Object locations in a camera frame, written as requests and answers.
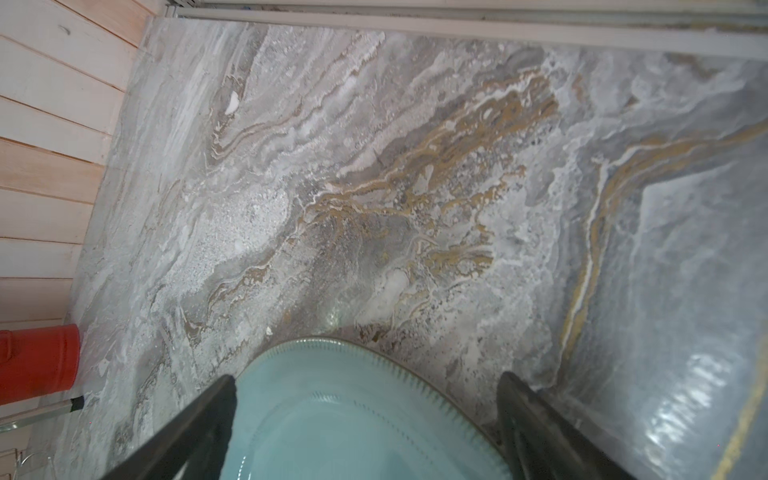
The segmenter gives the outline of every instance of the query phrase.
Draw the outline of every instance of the black tip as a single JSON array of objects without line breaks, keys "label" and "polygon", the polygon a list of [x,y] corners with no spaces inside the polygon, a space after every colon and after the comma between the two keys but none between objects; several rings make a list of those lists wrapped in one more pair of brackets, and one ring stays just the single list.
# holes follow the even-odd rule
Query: black tip
[{"label": "black tip", "polygon": [[82,410],[85,406],[85,397],[80,395],[79,397],[72,399],[72,410],[70,412],[74,412],[76,410]]}]

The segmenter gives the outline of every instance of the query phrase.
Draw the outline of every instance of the plate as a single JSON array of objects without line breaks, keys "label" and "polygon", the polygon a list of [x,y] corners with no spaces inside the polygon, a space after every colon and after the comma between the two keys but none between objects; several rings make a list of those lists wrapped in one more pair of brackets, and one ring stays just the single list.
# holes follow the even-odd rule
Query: plate
[{"label": "plate", "polygon": [[222,480],[510,479],[501,453],[450,401],[361,346],[297,339],[237,379]]}]

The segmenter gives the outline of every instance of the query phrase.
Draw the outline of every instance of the red bucket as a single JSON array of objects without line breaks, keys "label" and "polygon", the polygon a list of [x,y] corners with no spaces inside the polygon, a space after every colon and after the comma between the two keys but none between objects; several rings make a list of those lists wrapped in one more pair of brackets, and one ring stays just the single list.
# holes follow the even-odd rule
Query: red bucket
[{"label": "red bucket", "polygon": [[0,330],[0,405],[69,390],[79,362],[76,325]]}]

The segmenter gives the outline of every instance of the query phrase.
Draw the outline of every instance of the marble countertop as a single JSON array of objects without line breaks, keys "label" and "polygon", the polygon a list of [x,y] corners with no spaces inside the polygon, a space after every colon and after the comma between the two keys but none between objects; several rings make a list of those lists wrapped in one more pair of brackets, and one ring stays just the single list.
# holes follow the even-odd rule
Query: marble countertop
[{"label": "marble countertop", "polygon": [[316,334],[491,434],[512,370],[640,478],[768,465],[765,64],[170,18],[139,52],[68,314],[87,403],[32,439],[60,478]]}]

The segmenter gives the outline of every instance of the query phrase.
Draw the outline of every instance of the plate rim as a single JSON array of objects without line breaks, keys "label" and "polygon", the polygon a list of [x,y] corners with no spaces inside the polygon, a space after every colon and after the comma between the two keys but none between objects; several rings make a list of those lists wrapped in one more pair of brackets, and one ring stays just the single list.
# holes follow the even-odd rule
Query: plate rim
[{"label": "plate rim", "polygon": [[369,348],[368,346],[359,345],[358,343],[350,342],[349,340],[340,339],[335,336],[328,336],[328,335],[309,335],[309,336],[301,336],[296,337],[293,339],[287,339],[284,341],[281,341],[279,343],[275,343],[274,345],[270,346],[268,349],[265,349],[258,355],[256,355],[249,363],[248,365],[243,369],[242,372],[240,372],[236,376],[236,380],[239,380],[243,374],[254,364],[256,364],[260,359],[264,359],[265,357],[272,357],[279,353],[280,351],[283,351],[285,347],[289,346],[290,344],[304,344],[308,345],[310,343],[315,344],[330,344],[342,348],[357,350],[359,353],[362,353],[364,356],[370,356],[375,359],[382,360],[385,363],[388,363],[395,369],[399,369],[402,373],[404,373],[406,376],[412,377],[416,382],[420,382],[424,384],[426,387],[428,387],[432,392],[436,393],[440,399],[442,399],[443,402],[445,402],[450,409],[454,413],[458,414],[458,417],[468,426],[471,426],[475,429],[475,431],[479,434],[480,438],[483,440],[483,442],[490,447],[491,452],[495,453],[498,456],[498,459],[504,463],[505,466],[508,468],[508,463],[506,456],[504,455],[504,452],[502,449],[495,444],[495,442],[491,439],[491,437],[475,422],[472,420],[469,415],[467,415],[464,410],[462,410],[456,403],[450,399],[445,393],[443,393],[440,389],[435,387],[430,381],[425,379],[423,376],[419,375],[417,372],[414,372],[412,369],[410,369],[408,366],[403,365],[401,362],[390,358],[384,353],[376,352],[374,349]]}]

